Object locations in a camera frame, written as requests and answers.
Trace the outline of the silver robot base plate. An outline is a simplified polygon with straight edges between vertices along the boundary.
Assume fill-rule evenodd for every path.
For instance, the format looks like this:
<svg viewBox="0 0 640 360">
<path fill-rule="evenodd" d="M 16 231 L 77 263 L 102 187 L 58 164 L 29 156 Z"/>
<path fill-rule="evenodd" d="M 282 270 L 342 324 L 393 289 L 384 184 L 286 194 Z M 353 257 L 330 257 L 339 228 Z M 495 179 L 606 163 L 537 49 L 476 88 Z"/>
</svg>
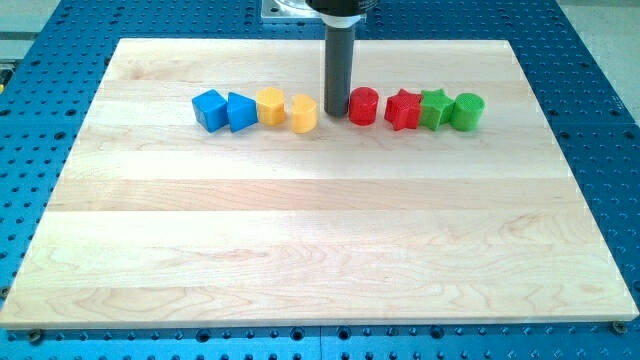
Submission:
<svg viewBox="0 0 640 360">
<path fill-rule="evenodd" d="M 264 22 L 322 21 L 320 14 L 312 10 L 306 0 L 263 0 L 261 17 Z"/>
</svg>

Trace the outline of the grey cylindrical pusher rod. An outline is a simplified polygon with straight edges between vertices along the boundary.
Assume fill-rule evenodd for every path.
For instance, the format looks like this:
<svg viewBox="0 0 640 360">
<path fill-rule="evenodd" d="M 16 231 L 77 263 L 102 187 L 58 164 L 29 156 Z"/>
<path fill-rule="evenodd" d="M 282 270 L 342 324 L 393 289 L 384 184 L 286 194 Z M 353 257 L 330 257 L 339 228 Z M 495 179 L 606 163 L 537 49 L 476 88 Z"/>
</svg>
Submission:
<svg viewBox="0 0 640 360">
<path fill-rule="evenodd" d="M 354 41 L 354 26 L 326 26 L 324 110 L 332 117 L 344 117 L 349 110 Z"/>
</svg>

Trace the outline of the black robot end effector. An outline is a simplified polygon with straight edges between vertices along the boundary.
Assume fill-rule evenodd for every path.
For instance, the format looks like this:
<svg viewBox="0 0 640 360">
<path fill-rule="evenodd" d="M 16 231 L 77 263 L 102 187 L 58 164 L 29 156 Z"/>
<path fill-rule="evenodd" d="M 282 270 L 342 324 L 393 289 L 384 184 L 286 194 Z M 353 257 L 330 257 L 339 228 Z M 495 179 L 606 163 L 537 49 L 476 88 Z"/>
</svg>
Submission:
<svg viewBox="0 0 640 360">
<path fill-rule="evenodd" d="M 306 0 L 305 3 L 320 14 L 325 25 L 349 28 L 376 7 L 378 0 Z"/>
</svg>

